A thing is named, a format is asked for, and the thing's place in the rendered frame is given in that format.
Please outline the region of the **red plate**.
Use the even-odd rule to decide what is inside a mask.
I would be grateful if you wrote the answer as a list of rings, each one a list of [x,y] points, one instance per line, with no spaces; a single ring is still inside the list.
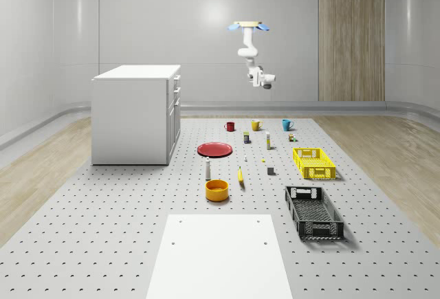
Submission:
[[[197,152],[205,157],[226,157],[232,153],[232,147],[222,142],[208,142],[198,146]]]

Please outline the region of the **yellow bowl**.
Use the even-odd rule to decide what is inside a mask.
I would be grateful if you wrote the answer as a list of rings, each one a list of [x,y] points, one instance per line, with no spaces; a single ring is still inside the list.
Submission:
[[[210,201],[224,201],[228,198],[228,183],[221,179],[206,182],[206,198]]]

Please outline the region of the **white cabinet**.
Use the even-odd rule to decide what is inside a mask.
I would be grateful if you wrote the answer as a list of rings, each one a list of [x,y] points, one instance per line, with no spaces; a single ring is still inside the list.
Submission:
[[[121,65],[91,81],[91,162],[167,165],[180,134],[180,65]]]

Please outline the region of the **yellow basket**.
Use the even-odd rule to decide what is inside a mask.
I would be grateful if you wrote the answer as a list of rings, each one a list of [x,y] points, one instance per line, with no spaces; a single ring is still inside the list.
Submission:
[[[293,159],[305,179],[336,178],[336,166],[321,148],[293,148]]]

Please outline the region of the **drone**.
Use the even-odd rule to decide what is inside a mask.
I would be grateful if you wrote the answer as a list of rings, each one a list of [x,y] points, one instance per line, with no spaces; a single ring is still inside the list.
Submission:
[[[228,26],[228,30],[237,30],[240,27],[242,28],[250,27],[254,29],[256,28],[258,30],[263,30],[263,31],[270,30],[268,26],[266,26],[260,21],[235,21],[233,24]]]

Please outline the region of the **white board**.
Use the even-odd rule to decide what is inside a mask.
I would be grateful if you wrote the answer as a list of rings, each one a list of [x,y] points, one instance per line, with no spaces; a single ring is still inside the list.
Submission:
[[[146,299],[292,299],[268,214],[171,214]]]

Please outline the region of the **dark grey basket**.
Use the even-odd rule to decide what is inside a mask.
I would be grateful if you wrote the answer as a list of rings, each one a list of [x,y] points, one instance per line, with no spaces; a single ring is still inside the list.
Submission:
[[[285,186],[285,200],[304,239],[341,239],[344,222],[321,187]]]

